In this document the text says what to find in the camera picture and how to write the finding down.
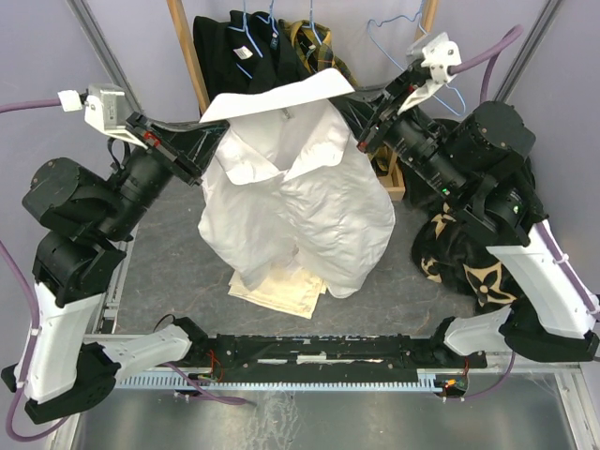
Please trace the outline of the white shirt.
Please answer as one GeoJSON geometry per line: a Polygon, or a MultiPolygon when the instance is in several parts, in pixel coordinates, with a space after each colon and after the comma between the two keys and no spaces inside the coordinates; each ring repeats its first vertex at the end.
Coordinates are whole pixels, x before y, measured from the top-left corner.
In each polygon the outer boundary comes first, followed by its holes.
{"type": "Polygon", "coordinates": [[[220,94],[202,116],[230,128],[202,179],[199,233],[246,287],[298,263],[346,298],[382,258],[394,206],[329,102],[352,91],[329,68],[260,94],[220,94]]]}

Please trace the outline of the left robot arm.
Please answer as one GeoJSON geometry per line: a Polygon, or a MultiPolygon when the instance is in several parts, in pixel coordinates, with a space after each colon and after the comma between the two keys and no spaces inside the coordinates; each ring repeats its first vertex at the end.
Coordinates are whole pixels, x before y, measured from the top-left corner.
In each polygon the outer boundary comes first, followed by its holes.
{"type": "Polygon", "coordinates": [[[133,113],[106,132],[123,156],[103,178],[58,157],[35,173],[23,206],[46,229],[33,264],[32,337],[21,362],[2,370],[25,412],[40,425],[85,412],[116,384],[165,363],[199,365],[205,332],[190,318],[124,345],[85,343],[86,327],[126,258],[120,244],[173,180],[197,186],[229,129],[225,120],[167,124],[133,113]]]}

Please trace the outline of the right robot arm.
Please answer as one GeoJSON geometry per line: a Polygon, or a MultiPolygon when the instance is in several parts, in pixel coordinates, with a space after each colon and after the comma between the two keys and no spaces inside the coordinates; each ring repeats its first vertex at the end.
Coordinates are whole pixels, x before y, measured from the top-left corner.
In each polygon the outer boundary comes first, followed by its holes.
{"type": "Polygon", "coordinates": [[[512,106],[489,100],[447,128],[409,102],[426,82],[423,70],[410,67],[372,100],[347,94],[332,102],[361,151],[394,151],[523,291],[496,311],[447,319],[429,345],[431,358],[443,367],[477,352],[511,351],[541,363],[592,361],[599,347],[593,296],[524,177],[534,134],[512,106]]]}

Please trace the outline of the blue wire hanger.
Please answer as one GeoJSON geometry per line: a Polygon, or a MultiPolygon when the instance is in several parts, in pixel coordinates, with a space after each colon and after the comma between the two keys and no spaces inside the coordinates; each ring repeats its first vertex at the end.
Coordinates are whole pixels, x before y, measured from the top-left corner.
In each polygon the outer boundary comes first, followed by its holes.
{"type": "MultiPolygon", "coordinates": [[[[412,16],[409,16],[407,14],[398,14],[397,16],[395,16],[393,18],[382,20],[379,22],[373,18],[369,18],[367,20],[366,31],[367,31],[367,36],[369,37],[370,41],[385,56],[385,58],[388,61],[390,61],[399,70],[404,70],[408,66],[402,66],[398,62],[398,60],[395,59],[381,45],[381,43],[378,41],[378,39],[376,39],[376,37],[374,36],[372,29],[373,28],[381,29],[385,24],[394,23],[398,20],[404,20],[408,23],[415,24],[416,25],[416,28],[415,28],[416,38],[415,38],[414,42],[408,47],[408,49],[406,51],[406,56],[405,56],[406,61],[409,61],[409,57],[413,56],[414,51],[422,50],[425,47],[425,45],[428,43],[424,39],[429,38],[430,32],[426,29],[426,27],[424,25],[424,19],[426,16],[426,10],[430,9],[432,6],[433,6],[432,1],[420,1],[418,9],[414,12],[414,14],[412,16]]],[[[446,103],[443,99],[441,99],[436,94],[433,95],[433,98],[455,117],[463,117],[467,112],[467,104],[466,104],[465,99],[462,96],[461,92],[453,85],[446,84],[444,87],[447,90],[450,90],[455,93],[455,95],[460,103],[460,106],[462,108],[462,111],[461,112],[457,111],[455,108],[451,107],[448,103],[446,103]]]]}

